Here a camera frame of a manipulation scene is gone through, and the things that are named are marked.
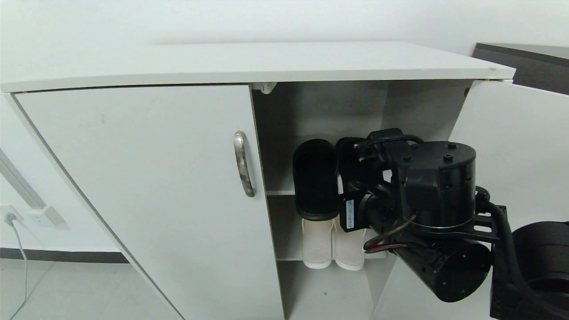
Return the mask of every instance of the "white slipper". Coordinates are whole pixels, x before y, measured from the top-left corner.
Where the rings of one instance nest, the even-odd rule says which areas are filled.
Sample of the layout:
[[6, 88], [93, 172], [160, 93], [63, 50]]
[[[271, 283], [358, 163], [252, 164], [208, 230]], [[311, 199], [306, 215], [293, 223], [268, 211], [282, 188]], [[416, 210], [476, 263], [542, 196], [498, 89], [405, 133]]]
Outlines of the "white slipper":
[[336, 264], [342, 269], [358, 271], [364, 267], [364, 242], [367, 229], [345, 232], [340, 226], [340, 217], [334, 219], [334, 253]]
[[302, 261], [311, 269], [324, 269], [332, 262], [334, 220], [302, 219]]

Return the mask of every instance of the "power cord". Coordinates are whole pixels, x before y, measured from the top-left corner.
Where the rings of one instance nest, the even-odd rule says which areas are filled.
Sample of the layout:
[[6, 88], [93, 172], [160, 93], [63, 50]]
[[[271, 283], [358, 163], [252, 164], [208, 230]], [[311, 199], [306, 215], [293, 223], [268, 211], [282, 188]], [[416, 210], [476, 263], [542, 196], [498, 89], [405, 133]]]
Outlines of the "power cord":
[[22, 301], [22, 304], [20, 305], [20, 307], [16, 310], [16, 312], [14, 312], [12, 317], [10, 317], [10, 320], [14, 319], [16, 314], [18, 312], [20, 312], [20, 310], [22, 309], [22, 307], [24, 306], [24, 304], [28, 300], [28, 257], [26, 256], [26, 253], [24, 252], [24, 248], [22, 247], [22, 241], [20, 241], [20, 234], [18, 234], [18, 230], [16, 229], [16, 226], [14, 225], [14, 220], [18, 220], [18, 218], [12, 213], [7, 214], [4, 218], [4, 221], [9, 226], [11, 226], [12, 229], [14, 229], [14, 232], [16, 233], [16, 238], [18, 239], [18, 245], [20, 246], [20, 252], [22, 253], [22, 256], [24, 257], [24, 301]]

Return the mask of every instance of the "open cabinet door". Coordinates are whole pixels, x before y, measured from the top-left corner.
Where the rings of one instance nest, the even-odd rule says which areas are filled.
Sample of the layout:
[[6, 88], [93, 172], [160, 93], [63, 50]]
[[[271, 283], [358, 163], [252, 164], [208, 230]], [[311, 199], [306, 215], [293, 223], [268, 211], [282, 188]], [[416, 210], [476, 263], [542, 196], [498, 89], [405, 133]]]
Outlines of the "open cabinet door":
[[16, 98], [96, 218], [183, 318], [284, 317], [247, 85]]
[[569, 220], [569, 96], [474, 81], [450, 141], [476, 150], [476, 185], [507, 206], [512, 230]]

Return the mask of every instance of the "label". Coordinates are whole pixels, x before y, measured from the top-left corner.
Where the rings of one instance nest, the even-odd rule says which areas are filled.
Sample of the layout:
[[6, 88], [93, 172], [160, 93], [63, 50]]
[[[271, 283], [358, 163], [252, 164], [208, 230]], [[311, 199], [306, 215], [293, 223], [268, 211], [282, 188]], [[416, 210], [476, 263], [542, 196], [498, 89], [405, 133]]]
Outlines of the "label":
[[346, 227], [348, 229], [354, 227], [354, 200], [346, 201]]

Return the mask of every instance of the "floor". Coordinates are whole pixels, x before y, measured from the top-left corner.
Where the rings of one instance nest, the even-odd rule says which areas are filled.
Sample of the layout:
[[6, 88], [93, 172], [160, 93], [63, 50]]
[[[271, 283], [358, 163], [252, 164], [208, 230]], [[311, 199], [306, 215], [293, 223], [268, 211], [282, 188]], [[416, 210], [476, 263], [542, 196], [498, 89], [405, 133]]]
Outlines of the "floor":
[[[23, 299], [23, 260], [0, 259], [0, 319]], [[180, 320], [129, 264], [29, 261], [28, 301], [14, 320]]]

